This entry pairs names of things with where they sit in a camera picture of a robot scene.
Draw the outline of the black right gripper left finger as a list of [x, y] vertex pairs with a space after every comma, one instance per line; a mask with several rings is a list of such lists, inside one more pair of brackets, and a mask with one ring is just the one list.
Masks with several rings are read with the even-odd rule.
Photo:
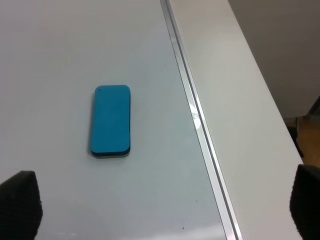
[[43, 217], [34, 171], [22, 170], [0, 184], [0, 238], [33, 240]]

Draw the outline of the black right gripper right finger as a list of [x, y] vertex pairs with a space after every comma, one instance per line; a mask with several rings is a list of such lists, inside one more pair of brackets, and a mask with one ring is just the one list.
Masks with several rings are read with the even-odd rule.
[[320, 169], [318, 167], [298, 165], [289, 210], [302, 239], [318, 240], [320, 238]]

